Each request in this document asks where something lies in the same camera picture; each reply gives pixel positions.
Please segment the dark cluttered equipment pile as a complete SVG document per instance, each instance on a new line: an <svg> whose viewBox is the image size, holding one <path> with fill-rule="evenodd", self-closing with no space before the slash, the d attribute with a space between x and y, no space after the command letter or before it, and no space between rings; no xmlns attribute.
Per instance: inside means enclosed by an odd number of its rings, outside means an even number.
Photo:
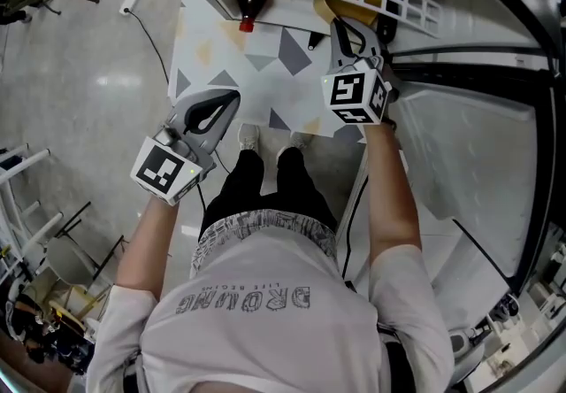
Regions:
<svg viewBox="0 0 566 393"><path fill-rule="evenodd" d="M85 332L49 301L65 291L59 280L38 286L11 281L0 285L0 330L23 345L36 364L57 361L74 374L84 375L93 358L95 346Z"/></svg>

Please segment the person's right white shoe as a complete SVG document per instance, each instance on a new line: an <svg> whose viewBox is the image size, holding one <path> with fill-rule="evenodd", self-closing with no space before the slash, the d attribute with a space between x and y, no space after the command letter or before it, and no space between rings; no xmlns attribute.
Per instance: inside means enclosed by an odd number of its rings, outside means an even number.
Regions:
<svg viewBox="0 0 566 393"><path fill-rule="evenodd" d="M288 146L298 150L305 150L310 145L313 137L313 134L293 132L290 136Z"/></svg>

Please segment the person's left white shoe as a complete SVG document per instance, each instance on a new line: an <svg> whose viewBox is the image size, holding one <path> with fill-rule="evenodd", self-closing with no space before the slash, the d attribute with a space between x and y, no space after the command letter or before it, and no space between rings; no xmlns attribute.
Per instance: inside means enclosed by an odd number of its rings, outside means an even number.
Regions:
<svg viewBox="0 0 566 393"><path fill-rule="evenodd" d="M241 150L259 152L259 127L247 123L241 124L238 131L238 142Z"/></svg>

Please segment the person's white shoe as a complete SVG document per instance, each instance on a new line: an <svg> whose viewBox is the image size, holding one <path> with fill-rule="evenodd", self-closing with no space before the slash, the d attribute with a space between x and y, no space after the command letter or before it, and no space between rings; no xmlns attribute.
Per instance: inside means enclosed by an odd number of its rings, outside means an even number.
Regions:
<svg viewBox="0 0 566 393"><path fill-rule="evenodd" d="M259 127L247 123L241 124L238 131L238 142L241 150L259 152Z"/></svg>
<svg viewBox="0 0 566 393"><path fill-rule="evenodd" d="M298 150L305 150L310 145L313 137L313 134L293 132L290 136L288 146Z"/></svg>

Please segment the dark cola bottle red cap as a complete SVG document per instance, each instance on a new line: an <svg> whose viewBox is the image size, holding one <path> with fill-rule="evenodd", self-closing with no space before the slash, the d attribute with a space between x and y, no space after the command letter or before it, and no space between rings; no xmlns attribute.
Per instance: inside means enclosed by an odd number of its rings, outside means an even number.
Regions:
<svg viewBox="0 0 566 393"><path fill-rule="evenodd" d="M240 12L241 22L239 29L244 33L251 33L257 17L269 0L237 0Z"/></svg>

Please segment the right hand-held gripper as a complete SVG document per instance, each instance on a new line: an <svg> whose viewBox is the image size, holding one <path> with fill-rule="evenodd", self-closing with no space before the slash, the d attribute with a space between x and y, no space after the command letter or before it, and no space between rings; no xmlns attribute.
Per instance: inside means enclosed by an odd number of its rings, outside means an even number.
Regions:
<svg viewBox="0 0 566 393"><path fill-rule="evenodd" d="M357 55L347 30L361 42ZM333 20L330 39L331 67L321 77L326 107L347 125L379 125L393 86L382 74L384 59L377 33L357 19L343 17Z"/></svg>

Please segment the person's white printed t-shirt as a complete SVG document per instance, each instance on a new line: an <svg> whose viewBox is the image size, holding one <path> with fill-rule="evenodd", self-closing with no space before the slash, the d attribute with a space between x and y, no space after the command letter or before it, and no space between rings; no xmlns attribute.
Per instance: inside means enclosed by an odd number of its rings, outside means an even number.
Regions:
<svg viewBox="0 0 566 393"><path fill-rule="evenodd" d="M360 295L340 275L328 227L243 212L205 230L190 280L164 297L111 290L87 391L123 393L126 365L138 361L148 393L189 393L206 381L262 393L390 393L388 343L405 351L417 393L444 393L454 355L419 248L379 254Z"/></svg>

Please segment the yellow-brown curved object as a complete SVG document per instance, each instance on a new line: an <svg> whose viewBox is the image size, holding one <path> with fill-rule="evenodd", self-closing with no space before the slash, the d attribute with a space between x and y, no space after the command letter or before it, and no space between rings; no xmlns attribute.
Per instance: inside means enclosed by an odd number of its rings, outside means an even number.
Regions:
<svg viewBox="0 0 566 393"><path fill-rule="evenodd" d="M370 26L378 17L375 11L342 0L314 0L313 8L328 25L331 25L336 18L348 17Z"/></svg>

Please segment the person's left forearm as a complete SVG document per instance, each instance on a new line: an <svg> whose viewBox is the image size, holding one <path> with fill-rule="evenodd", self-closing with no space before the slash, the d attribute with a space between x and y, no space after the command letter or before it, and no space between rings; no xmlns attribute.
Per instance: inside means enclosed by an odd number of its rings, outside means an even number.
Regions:
<svg viewBox="0 0 566 393"><path fill-rule="evenodd" d="M154 304L163 292L168 251L179 206L152 197L119 262L112 295L124 307Z"/></svg>

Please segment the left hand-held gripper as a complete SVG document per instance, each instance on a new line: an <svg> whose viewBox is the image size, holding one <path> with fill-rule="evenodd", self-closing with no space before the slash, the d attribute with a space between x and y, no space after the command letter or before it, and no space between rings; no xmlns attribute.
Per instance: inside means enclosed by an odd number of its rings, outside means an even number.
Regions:
<svg viewBox="0 0 566 393"><path fill-rule="evenodd" d="M146 137L130 177L170 206L216 167L211 153L241 102L236 89L206 89L182 97L157 132Z"/></svg>

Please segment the beige chair black legs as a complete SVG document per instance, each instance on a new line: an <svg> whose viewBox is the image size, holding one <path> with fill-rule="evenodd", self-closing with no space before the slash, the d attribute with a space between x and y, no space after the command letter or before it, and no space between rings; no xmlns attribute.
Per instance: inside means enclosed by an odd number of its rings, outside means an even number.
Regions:
<svg viewBox="0 0 566 393"><path fill-rule="evenodd" d="M45 246L45 260L58 278L70 286L82 286L86 291L95 284L104 283L109 287L114 284L119 262L117 249L118 247L124 249L123 244L128 243L121 235L107 251L103 260L97 262L72 238L72 230L82 222L81 214L91 205L92 202L87 201Z"/></svg>

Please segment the white geometric patterned mat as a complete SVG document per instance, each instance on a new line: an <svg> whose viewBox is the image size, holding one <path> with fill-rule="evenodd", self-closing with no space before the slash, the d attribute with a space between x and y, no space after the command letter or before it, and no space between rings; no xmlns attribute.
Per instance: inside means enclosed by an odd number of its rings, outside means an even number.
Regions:
<svg viewBox="0 0 566 393"><path fill-rule="evenodd" d="M246 34L205 0L181 0L168 96L177 102L206 89L236 89L241 122L363 142L361 127L325 107L329 37L314 50L309 39L308 31L264 23Z"/></svg>

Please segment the white metal rack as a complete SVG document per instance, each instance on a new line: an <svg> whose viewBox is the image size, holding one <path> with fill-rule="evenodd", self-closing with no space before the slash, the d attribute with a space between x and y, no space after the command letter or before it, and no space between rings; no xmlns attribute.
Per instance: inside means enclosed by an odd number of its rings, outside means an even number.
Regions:
<svg viewBox="0 0 566 393"><path fill-rule="evenodd" d="M50 155L27 143L0 148L0 283L25 268L63 218L62 212L45 212L29 183Z"/></svg>

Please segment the person's right forearm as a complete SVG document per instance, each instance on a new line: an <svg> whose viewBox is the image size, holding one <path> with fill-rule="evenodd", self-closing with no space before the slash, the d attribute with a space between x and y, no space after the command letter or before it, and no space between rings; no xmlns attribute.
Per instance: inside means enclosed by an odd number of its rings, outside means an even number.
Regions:
<svg viewBox="0 0 566 393"><path fill-rule="evenodd" d="M370 262L397 246L421 249L415 199L399 152L387 124L364 128L368 155Z"/></svg>

